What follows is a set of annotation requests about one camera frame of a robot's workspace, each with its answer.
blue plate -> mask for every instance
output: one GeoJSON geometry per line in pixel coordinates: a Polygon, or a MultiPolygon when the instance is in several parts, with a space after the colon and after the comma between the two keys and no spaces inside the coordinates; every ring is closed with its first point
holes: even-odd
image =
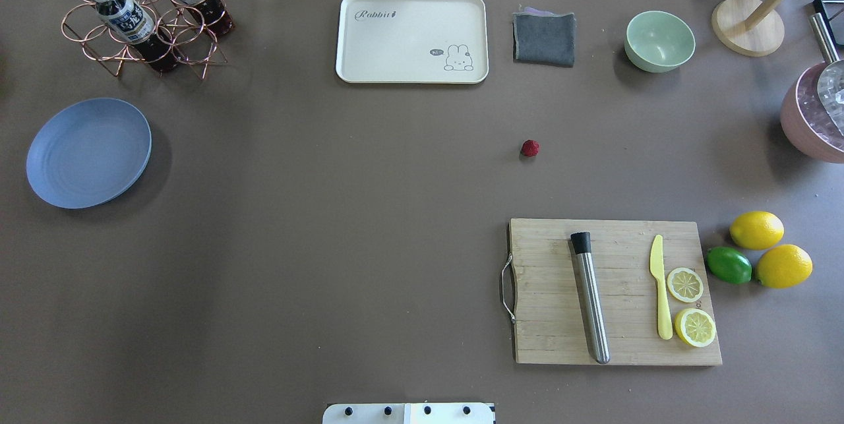
{"type": "Polygon", "coordinates": [[[61,208],[88,208],[125,192],[150,160],[147,119],[124,100],[96,98],[54,115],[32,141],[26,176],[61,208]]]}

bunny drawing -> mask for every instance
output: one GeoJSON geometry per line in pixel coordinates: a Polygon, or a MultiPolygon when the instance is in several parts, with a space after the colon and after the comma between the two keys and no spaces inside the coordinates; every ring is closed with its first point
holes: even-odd
{"type": "Polygon", "coordinates": [[[449,45],[448,57],[446,57],[446,71],[472,71],[472,57],[469,55],[469,47],[466,45],[449,45]]]}

raspberry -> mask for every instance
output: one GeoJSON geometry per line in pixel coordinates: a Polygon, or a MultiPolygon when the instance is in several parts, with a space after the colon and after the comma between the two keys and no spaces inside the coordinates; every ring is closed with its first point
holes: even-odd
{"type": "Polygon", "coordinates": [[[522,155],[525,157],[533,157],[539,153],[539,142],[535,140],[526,140],[522,144],[522,155]]]}

black muddler tip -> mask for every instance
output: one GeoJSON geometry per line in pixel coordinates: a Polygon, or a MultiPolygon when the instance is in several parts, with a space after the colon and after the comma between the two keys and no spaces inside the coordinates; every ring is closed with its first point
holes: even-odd
{"type": "Polygon", "coordinates": [[[575,247],[575,254],[591,253],[591,238],[588,231],[572,235],[572,246],[575,247]]]}

lemon slice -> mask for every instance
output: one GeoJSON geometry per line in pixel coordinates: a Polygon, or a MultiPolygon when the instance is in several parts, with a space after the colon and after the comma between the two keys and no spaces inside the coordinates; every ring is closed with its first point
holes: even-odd
{"type": "Polygon", "coordinates": [[[685,308],[675,317],[675,330],[691,346],[707,346],[715,339],[715,320],[699,308],[685,308]]]}
{"type": "Polygon", "coordinates": [[[676,268],[665,282],[671,295],[681,303],[696,303],[703,297],[703,281],[689,268],[676,268]]]}

